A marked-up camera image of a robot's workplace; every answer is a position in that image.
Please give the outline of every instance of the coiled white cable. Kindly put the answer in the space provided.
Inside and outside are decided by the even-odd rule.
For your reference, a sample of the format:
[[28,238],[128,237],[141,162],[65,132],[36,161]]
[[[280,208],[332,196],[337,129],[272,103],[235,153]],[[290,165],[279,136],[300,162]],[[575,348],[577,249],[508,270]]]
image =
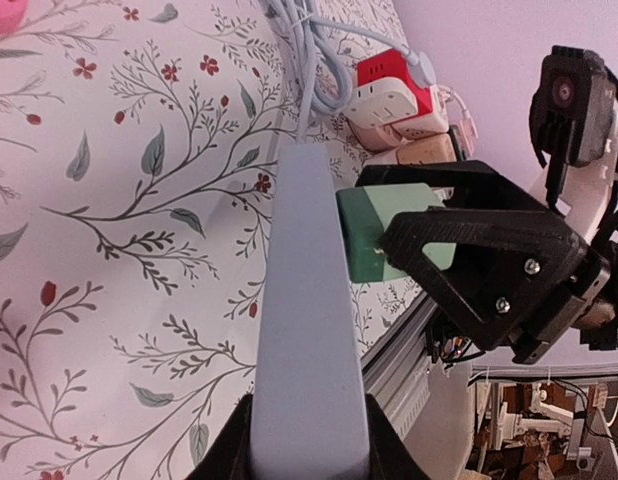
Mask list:
[[[270,6],[287,26],[295,50],[294,71],[302,87],[296,140],[305,142],[311,111],[333,116],[344,110],[353,95],[353,79],[337,53],[325,40],[320,27],[336,28],[369,37],[399,51],[410,67],[418,86],[435,84],[435,73],[424,53],[416,54],[409,47],[364,28],[334,22],[320,17],[315,0],[268,0]],[[336,96],[324,92],[316,82],[317,51],[336,80]]]

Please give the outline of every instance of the table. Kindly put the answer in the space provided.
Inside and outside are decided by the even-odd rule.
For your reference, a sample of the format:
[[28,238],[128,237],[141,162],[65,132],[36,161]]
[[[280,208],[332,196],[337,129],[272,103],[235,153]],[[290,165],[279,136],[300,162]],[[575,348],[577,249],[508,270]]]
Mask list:
[[[321,8],[402,38],[390,0]],[[40,0],[0,36],[0,479],[184,478],[253,390],[289,55],[255,0]],[[309,136],[351,186],[346,121]],[[417,290],[352,285],[361,353]]]

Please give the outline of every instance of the screw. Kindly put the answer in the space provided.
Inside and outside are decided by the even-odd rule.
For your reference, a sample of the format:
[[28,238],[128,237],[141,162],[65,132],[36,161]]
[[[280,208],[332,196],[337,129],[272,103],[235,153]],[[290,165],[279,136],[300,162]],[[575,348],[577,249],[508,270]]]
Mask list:
[[528,258],[525,262],[525,273],[527,275],[535,275],[540,272],[540,264],[534,258]]
[[501,315],[509,313],[509,310],[511,310],[511,304],[509,303],[509,300],[507,300],[505,297],[500,297],[498,300],[496,300],[496,310]]

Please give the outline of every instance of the floral pattern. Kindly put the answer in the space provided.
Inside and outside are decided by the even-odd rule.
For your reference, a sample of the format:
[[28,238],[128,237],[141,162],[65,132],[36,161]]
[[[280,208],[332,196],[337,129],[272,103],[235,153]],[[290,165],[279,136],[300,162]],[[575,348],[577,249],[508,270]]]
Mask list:
[[[402,36],[390,0],[321,9]],[[286,35],[250,0],[42,0],[0,36],[0,479],[184,478],[253,391]],[[342,117],[308,137],[337,188],[370,158]],[[361,353],[416,293],[351,286]]]

